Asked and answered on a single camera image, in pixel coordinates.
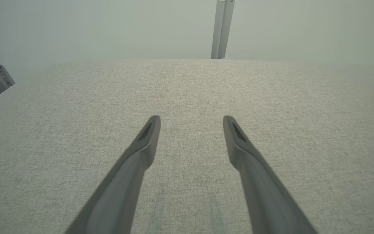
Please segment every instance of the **fabric texture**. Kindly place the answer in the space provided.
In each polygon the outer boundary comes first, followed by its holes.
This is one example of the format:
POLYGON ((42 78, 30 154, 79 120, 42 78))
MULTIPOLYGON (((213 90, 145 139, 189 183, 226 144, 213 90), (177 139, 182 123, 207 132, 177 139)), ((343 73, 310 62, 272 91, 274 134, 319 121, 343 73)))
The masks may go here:
POLYGON ((319 233, 374 233, 374 67, 125 60, 56 65, 0 95, 0 234, 63 233, 155 114, 132 233, 251 233, 224 115, 319 233))

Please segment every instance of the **gray upholstery fabric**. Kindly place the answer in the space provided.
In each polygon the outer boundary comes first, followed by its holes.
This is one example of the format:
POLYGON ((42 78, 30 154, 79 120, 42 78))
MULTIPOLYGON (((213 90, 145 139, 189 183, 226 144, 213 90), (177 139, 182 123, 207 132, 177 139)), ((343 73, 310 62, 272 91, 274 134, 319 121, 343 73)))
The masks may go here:
POLYGON ((236 118, 319 233, 374 233, 374 67, 234 60, 57 65, 0 95, 0 233, 62 233, 151 115, 132 233, 250 233, 236 118))

